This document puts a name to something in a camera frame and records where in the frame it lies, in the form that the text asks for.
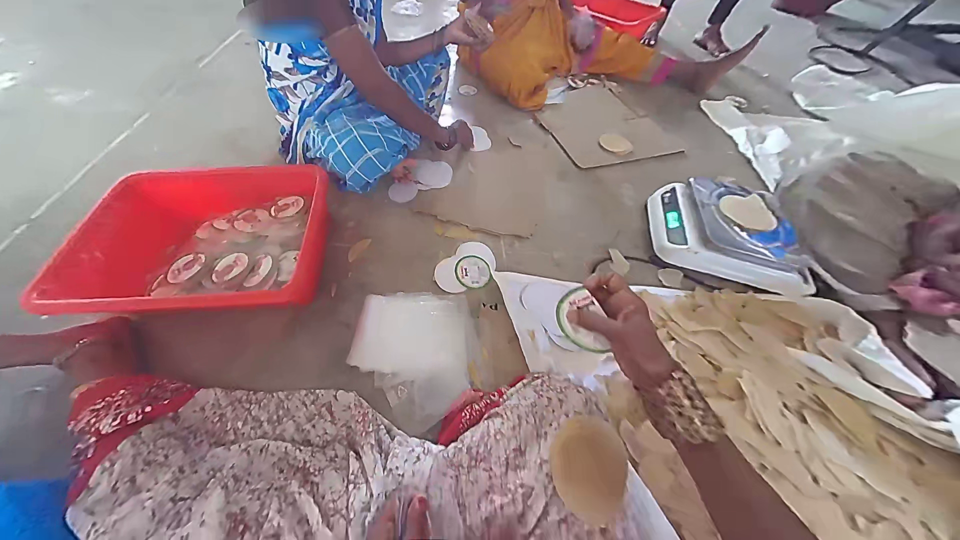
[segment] woman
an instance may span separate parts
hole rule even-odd
[[[721,535],[812,540],[723,435],[623,279],[585,285],[607,316],[578,312],[571,322],[611,341]],[[349,392],[201,389],[130,375],[129,343],[117,325],[59,355],[63,369],[95,379],[76,392],[70,421],[81,442],[66,520],[80,538],[644,537],[631,488],[601,529],[571,514],[553,487],[548,454],[560,423],[604,416],[568,380],[527,376],[444,448],[394,429]]]
[[[592,38],[583,39],[585,24],[593,25],[594,31],[586,32]],[[488,88],[524,110],[543,107],[549,81],[578,73],[616,75],[651,85],[669,81],[703,93],[747,58],[767,32],[764,27],[719,60],[681,61],[632,36],[600,27],[570,0],[514,0],[492,25],[493,44],[483,51],[465,48],[460,58]]]
[[[264,20],[289,12],[283,8],[291,3],[260,0],[250,8]],[[442,150],[473,145],[466,122],[443,127],[437,121],[450,68],[444,48],[484,44],[463,17],[427,37],[390,42],[382,0],[313,4],[321,38],[259,41],[267,94],[280,123],[280,154],[288,162],[316,162],[342,187],[362,193],[422,139]]]

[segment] concrete floor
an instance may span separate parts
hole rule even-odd
[[[689,42],[712,3],[679,2],[663,41],[698,54]],[[144,169],[279,162],[256,46],[236,32],[238,8],[239,2],[227,0],[0,6],[3,332],[45,331],[88,319],[34,317],[19,309],[17,296],[118,178]],[[742,43],[765,23],[773,25],[768,37],[711,95],[734,93],[747,98],[752,111],[801,115],[785,88],[808,65],[805,52],[818,43],[815,27],[769,10],[765,1],[747,0],[726,25],[727,39]],[[3,81],[13,84],[4,87]],[[482,88],[460,70],[451,87],[464,83]],[[480,234],[496,251],[498,269],[581,280],[608,248],[649,255],[644,202],[657,187],[693,175],[760,186],[733,143],[700,112],[695,96],[671,86],[626,85],[621,97],[682,139],[685,154],[581,170],[551,146],[560,173],[548,186],[547,212],[533,237]],[[528,116],[482,89],[469,98],[453,94],[450,105],[456,117],[480,119],[494,143],[503,137],[500,128]],[[151,367],[202,385],[356,390],[389,416],[372,377],[345,364],[363,299],[370,293],[439,292],[433,267],[459,240],[437,236],[430,216],[392,204],[386,187],[368,195],[331,190],[326,266],[312,305],[144,317],[139,328]],[[349,246],[362,238],[372,238],[370,249],[348,263]],[[638,269],[632,278],[655,282],[650,269]]]

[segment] floral print fabric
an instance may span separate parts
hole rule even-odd
[[[394,493],[420,492],[437,538],[640,538],[635,504],[599,529],[557,495],[549,448],[577,414],[603,412],[585,388],[533,376],[441,447],[350,392],[201,390],[121,443],[67,523],[82,539],[359,540]]]
[[[381,34],[382,0],[349,0],[357,25],[371,45]],[[420,144],[360,95],[321,40],[259,42],[267,95],[280,123],[280,154],[290,163],[318,162],[352,191],[370,190]],[[440,116],[450,56],[444,49],[402,66],[390,77],[414,103]]]

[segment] gray fabric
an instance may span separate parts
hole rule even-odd
[[[0,369],[0,481],[66,476],[73,386],[52,366]]]
[[[909,255],[907,226],[953,204],[953,184],[885,155],[828,160],[777,189],[801,244],[824,270],[861,294],[883,294]]]

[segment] scale weighing pan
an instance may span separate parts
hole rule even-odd
[[[664,261],[732,282],[785,296],[816,292],[809,271],[789,261],[793,229],[782,218],[769,233],[752,233],[734,225],[716,204],[725,195],[751,191],[708,178],[661,187],[647,199],[654,253]],[[771,241],[771,238],[783,239]]]

